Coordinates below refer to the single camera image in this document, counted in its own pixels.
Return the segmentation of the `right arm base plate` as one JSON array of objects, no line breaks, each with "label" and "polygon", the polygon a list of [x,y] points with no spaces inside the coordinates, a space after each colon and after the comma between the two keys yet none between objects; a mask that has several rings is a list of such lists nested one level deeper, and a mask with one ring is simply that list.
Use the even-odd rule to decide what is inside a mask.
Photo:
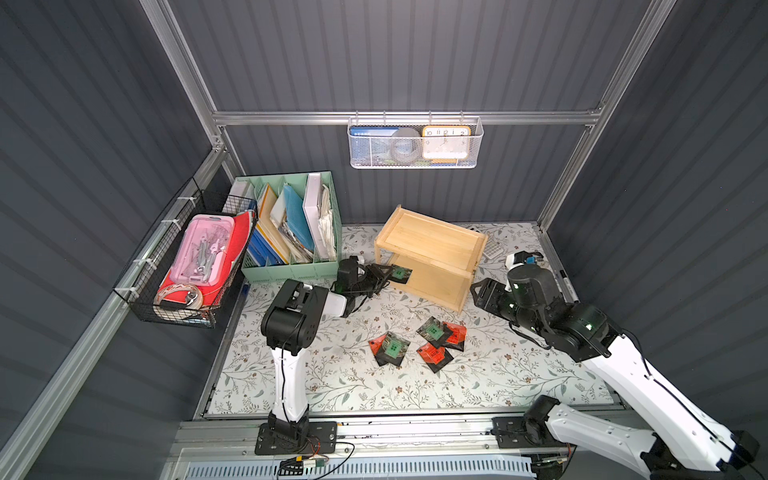
[{"label": "right arm base plate", "polygon": [[567,447],[566,443],[556,440],[543,423],[524,417],[493,417],[490,434],[500,449]]}]

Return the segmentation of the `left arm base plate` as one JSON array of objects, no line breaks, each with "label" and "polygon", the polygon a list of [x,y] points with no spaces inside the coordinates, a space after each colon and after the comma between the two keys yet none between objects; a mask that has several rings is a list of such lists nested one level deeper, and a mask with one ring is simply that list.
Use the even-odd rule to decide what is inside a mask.
[{"label": "left arm base plate", "polygon": [[331,421],[299,422],[289,425],[282,421],[264,423],[259,427],[254,447],[257,456],[288,454],[330,454],[335,451],[338,425]]}]

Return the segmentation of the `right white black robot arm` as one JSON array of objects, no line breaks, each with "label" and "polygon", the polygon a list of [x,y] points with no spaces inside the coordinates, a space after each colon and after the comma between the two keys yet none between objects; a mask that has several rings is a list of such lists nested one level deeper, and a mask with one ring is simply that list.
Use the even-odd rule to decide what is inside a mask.
[{"label": "right white black robot arm", "polygon": [[540,337],[601,378],[646,422],[617,425],[541,395],[523,417],[535,444],[556,440],[584,447],[646,479],[739,479],[760,449],[744,430],[731,430],[698,408],[646,359],[636,337],[599,308],[569,303],[553,273],[517,264],[506,282],[471,285],[474,305],[506,320],[516,333]]}]

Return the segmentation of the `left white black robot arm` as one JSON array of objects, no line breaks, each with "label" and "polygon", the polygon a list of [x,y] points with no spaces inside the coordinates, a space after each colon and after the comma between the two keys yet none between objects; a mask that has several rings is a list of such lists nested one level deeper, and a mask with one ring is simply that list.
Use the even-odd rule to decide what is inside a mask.
[{"label": "left white black robot arm", "polygon": [[295,427],[307,421],[305,358],[321,322],[355,313],[389,284],[393,271],[390,265],[362,264],[350,256],[339,263],[337,278],[329,287],[284,281],[261,322],[261,334],[275,362],[271,423]]}]

